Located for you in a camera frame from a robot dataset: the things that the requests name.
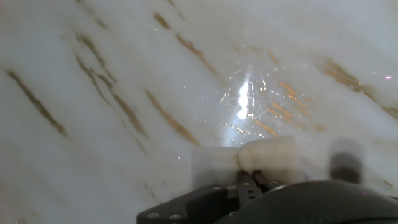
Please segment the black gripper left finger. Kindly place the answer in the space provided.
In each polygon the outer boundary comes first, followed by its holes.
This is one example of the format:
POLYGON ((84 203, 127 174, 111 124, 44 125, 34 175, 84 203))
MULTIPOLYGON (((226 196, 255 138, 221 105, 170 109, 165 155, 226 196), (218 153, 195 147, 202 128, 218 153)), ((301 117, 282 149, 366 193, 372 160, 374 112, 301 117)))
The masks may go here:
POLYGON ((144 210, 137 215, 136 223, 225 223, 238 210, 262 195, 262 190, 247 172, 238 172, 236 180, 234 185, 208 185, 144 210))

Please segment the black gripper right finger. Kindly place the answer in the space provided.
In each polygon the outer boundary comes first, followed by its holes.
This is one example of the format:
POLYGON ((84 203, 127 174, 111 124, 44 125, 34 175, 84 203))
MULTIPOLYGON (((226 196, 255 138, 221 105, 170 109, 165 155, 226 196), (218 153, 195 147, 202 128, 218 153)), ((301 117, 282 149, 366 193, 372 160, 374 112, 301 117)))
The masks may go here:
POLYGON ((256 186, 261 190, 272 190, 284 185, 282 182, 265 178, 265 176, 258 170, 252 173, 252 178, 256 183, 256 186))

